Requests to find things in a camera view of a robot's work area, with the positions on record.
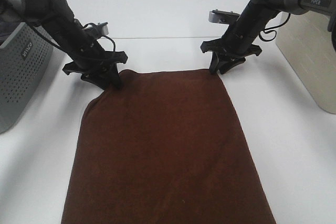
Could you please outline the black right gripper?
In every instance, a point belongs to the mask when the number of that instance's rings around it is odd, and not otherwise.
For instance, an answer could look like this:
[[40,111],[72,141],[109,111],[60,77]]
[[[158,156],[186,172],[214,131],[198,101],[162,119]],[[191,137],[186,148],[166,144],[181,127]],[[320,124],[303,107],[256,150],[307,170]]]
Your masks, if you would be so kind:
[[[209,72],[211,74],[215,74],[218,70],[220,74],[227,73],[230,69],[243,64],[246,59],[243,57],[247,57],[250,55],[256,55],[259,56],[262,53],[262,49],[257,46],[251,44],[247,49],[243,49],[242,51],[238,49],[233,49],[228,45],[224,44],[224,41],[222,39],[214,39],[210,41],[204,41],[202,42],[200,49],[202,53],[206,53],[208,51],[212,52],[212,59],[209,66]],[[232,58],[240,58],[236,59],[234,61],[226,62],[221,67],[219,67],[219,64],[221,62],[221,56],[222,55],[229,56]]]

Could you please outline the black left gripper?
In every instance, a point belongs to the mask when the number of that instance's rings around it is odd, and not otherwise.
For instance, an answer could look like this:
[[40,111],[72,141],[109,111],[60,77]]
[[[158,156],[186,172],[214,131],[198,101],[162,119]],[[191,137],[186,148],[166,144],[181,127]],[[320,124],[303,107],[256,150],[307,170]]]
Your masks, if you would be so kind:
[[80,73],[81,80],[94,84],[102,90],[105,90],[109,85],[120,90],[122,81],[117,64],[125,64],[128,56],[124,51],[104,51],[103,56],[102,59],[80,57],[65,64],[62,71],[66,75]]

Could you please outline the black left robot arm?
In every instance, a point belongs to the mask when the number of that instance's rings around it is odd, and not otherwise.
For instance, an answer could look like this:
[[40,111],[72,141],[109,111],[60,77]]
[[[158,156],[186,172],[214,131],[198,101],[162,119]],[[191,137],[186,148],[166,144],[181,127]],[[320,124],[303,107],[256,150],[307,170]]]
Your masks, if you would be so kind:
[[123,51],[106,51],[98,39],[108,38],[107,23],[82,25],[66,0],[1,0],[1,20],[25,22],[32,30],[41,26],[51,37],[37,35],[65,52],[72,62],[63,67],[65,74],[79,73],[83,81],[101,89],[122,87],[117,64],[126,63]]

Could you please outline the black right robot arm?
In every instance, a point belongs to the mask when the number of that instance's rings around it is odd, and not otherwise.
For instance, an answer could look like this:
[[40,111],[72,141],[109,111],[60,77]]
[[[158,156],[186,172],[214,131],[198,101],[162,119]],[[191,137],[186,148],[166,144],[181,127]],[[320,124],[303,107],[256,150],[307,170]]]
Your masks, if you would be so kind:
[[226,24],[227,30],[219,39],[201,44],[202,52],[212,52],[210,73],[226,73],[245,62],[250,55],[260,55],[262,49],[253,45],[261,32],[270,33],[267,23],[280,12],[302,15],[308,11],[329,16],[328,31],[335,43],[335,0],[250,0],[241,14],[212,10],[211,23]]

